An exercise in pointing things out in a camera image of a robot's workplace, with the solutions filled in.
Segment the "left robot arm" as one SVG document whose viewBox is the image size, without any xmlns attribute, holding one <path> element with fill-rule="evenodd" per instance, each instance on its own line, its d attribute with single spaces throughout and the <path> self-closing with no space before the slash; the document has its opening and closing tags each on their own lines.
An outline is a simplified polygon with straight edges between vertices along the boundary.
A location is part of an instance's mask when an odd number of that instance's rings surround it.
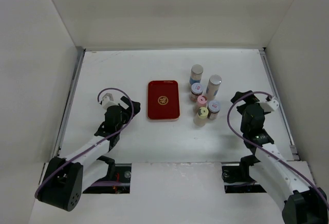
<svg viewBox="0 0 329 224">
<path fill-rule="evenodd" d="M 90 141 L 65 158 L 52 158 L 35 196 L 40 202 L 72 211 L 82 193 L 97 180 L 110 182 L 115 178 L 115 160 L 106 156 L 120 139 L 120 133 L 140 112 L 140 103 L 127 97 L 120 99 L 127 108 L 107 102 L 104 121 Z"/>
</svg>

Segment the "yellow cap condiment bottle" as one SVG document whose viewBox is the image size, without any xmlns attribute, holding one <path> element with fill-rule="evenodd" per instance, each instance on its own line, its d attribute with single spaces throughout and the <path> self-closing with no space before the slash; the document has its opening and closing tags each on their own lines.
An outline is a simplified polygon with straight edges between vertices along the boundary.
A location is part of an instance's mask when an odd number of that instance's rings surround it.
<svg viewBox="0 0 329 224">
<path fill-rule="evenodd" d="M 194 124 L 197 126 L 204 126 L 208 119 L 208 109 L 206 107 L 200 107 L 194 117 Z"/>
</svg>

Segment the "pink cap condiment bottle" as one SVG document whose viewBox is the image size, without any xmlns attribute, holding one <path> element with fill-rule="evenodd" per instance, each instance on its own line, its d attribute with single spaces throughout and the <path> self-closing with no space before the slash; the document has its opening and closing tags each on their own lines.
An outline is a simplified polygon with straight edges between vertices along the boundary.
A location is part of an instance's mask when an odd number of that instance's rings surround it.
<svg viewBox="0 0 329 224">
<path fill-rule="evenodd" d="M 198 112 L 198 110 L 201 108 L 201 107 L 207 107 L 207 97 L 203 96 L 203 95 L 200 95 L 197 97 L 196 99 L 196 103 L 194 105 L 194 112 Z"/>
</svg>

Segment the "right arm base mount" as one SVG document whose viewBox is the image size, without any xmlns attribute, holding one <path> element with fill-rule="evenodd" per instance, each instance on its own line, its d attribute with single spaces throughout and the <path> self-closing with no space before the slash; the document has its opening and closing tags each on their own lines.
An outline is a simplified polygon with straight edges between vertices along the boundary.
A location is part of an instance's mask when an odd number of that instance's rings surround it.
<svg viewBox="0 0 329 224">
<path fill-rule="evenodd" d="M 223 163 L 222 180 L 227 194 L 265 193 L 263 187 L 249 175 L 249 168 L 260 162 L 255 156 L 243 157 L 239 164 Z"/>
</svg>

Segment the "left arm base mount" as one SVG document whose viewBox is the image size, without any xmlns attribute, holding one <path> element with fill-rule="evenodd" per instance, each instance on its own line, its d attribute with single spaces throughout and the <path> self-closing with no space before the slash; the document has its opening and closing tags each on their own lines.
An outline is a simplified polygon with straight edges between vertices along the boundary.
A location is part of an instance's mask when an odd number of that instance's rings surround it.
<svg viewBox="0 0 329 224">
<path fill-rule="evenodd" d="M 130 193 L 131 164 L 116 164 L 114 159 L 101 156 L 89 170 L 83 180 L 83 194 Z"/>
</svg>

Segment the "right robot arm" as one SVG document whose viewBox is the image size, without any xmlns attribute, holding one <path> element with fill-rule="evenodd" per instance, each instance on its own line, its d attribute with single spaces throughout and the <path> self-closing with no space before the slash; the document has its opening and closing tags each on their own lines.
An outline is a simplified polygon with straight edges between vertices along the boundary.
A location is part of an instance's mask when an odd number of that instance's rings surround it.
<svg viewBox="0 0 329 224">
<path fill-rule="evenodd" d="M 236 135 L 252 153 L 241 159 L 239 176 L 260 184 L 277 204 L 284 223 L 328 223 L 326 193 L 286 162 L 264 129 L 266 114 L 276 111 L 279 101 L 266 93 L 261 102 L 257 94 L 238 91 L 231 99 L 231 107 L 242 116 Z"/>
</svg>

